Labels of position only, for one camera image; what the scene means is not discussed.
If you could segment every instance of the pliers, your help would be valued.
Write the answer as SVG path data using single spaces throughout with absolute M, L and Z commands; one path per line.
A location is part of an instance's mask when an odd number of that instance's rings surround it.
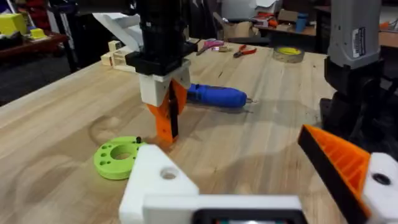
M 256 51 L 257 51 L 257 48 L 252 49 L 252 50 L 244 50 L 245 48 L 246 48 L 246 44 L 240 46 L 238 52 L 236 52 L 236 53 L 234 54 L 234 58 L 238 58 L 238 57 L 240 57 L 240 56 L 242 56 L 242 55 L 254 54 L 254 53 L 256 53 Z

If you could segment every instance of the blue cup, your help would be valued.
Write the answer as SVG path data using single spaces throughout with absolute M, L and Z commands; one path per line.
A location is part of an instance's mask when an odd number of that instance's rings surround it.
M 303 32 L 307 24 L 308 13 L 299 13 L 296 20 L 296 32 Z

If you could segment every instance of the blue screwdriver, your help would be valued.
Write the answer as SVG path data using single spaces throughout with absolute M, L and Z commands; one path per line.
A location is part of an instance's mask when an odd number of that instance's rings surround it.
M 225 108 L 241 108 L 246 103 L 255 102 L 244 92 L 234 88 L 200 84 L 191 84 L 187 100 Z

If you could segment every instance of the green 3d printed part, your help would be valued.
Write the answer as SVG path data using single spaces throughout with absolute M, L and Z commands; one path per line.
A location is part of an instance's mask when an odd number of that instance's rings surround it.
M 140 137 L 134 136 L 109 140 L 94 154 L 96 170 L 110 180 L 129 178 L 139 147 L 144 144 Z

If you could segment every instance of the white bracket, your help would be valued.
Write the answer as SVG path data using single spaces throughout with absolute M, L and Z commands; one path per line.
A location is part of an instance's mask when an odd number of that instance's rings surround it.
M 126 44 L 131 52 L 139 51 L 139 46 L 144 44 L 142 31 L 139 27 L 140 17 L 138 15 L 127 16 L 122 13 L 93 13 L 93 16 L 121 42 Z
M 189 66 L 190 61 L 183 59 L 181 67 L 170 72 L 166 76 L 144 75 L 139 73 L 139 87 L 141 91 L 141 100 L 154 106 L 160 106 L 169 90 L 172 79 L 181 84 L 185 89 L 191 85 Z
M 390 155 L 371 154 L 362 199 L 372 213 L 368 224 L 398 223 L 398 163 Z
M 122 224 L 189 224 L 201 208 L 301 210 L 294 195 L 199 195 L 156 145 L 139 148 L 119 208 Z

